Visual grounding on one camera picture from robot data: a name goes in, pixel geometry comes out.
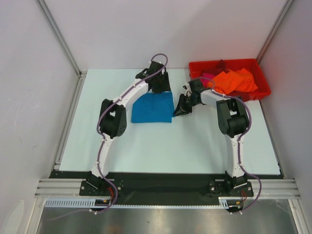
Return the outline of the blue polo t-shirt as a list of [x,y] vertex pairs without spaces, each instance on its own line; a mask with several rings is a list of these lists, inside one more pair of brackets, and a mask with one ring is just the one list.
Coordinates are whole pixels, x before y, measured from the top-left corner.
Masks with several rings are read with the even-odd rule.
[[172,92],[146,93],[132,107],[132,123],[171,123],[174,113]]

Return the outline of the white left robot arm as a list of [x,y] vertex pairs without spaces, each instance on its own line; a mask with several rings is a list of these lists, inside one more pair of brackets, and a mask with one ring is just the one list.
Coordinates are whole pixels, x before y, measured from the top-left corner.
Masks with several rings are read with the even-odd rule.
[[100,115],[97,122],[97,133],[102,137],[96,161],[87,177],[86,182],[97,195],[112,189],[113,184],[108,181],[108,154],[112,143],[122,136],[127,127],[127,110],[141,96],[152,91],[161,93],[170,90],[169,75],[166,65],[151,61],[149,68],[143,69],[135,76],[122,94],[113,100],[102,101]]

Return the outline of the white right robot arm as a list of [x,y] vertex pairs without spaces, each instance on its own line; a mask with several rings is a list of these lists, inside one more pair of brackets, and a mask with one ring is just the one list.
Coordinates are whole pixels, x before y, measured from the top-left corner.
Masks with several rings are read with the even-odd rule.
[[185,93],[179,96],[174,116],[190,114],[199,104],[216,109],[220,132],[225,136],[228,164],[222,192],[236,196],[248,184],[247,172],[243,166],[243,142],[251,128],[251,113],[238,97],[220,94],[214,88],[205,88],[200,79],[192,79],[183,86]]

